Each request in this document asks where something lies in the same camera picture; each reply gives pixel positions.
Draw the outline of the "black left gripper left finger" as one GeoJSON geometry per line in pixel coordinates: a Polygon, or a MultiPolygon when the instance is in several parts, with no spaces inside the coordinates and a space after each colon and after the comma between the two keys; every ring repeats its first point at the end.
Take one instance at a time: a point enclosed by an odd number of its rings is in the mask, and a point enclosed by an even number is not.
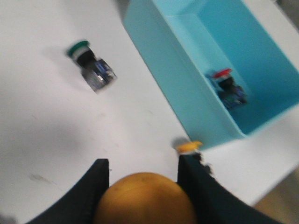
{"type": "Polygon", "coordinates": [[[29,224],[91,224],[97,204],[109,187],[109,161],[97,159],[57,202],[29,224]]]}

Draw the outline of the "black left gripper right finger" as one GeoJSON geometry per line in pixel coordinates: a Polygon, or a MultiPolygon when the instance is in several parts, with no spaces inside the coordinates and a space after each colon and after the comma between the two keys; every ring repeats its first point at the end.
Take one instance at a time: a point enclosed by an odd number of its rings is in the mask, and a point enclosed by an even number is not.
{"type": "Polygon", "coordinates": [[[189,196],[199,224],[278,224],[279,221],[259,212],[221,186],[202,157],[181,155],[178,184],[189,196]]]}

